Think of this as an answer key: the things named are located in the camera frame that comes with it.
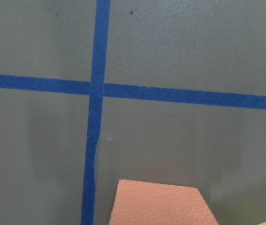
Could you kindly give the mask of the orange foam block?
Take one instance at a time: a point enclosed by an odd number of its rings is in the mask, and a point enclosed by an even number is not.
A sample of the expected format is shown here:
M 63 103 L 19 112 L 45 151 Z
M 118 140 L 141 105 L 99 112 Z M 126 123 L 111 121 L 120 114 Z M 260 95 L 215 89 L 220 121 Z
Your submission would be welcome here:
M 119 180 L 111 225 L 216 225 L 195 187 Z

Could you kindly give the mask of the blue tape line crosswise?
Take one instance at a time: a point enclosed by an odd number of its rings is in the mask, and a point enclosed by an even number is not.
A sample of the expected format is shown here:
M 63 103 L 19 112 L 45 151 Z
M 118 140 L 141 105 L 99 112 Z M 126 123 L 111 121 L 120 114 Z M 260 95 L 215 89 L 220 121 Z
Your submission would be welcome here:
M 90 95 L 91 83 L 0 75 L 0 88 Z M 266 96 L 105 83 L 103 96 L 266 110 Z

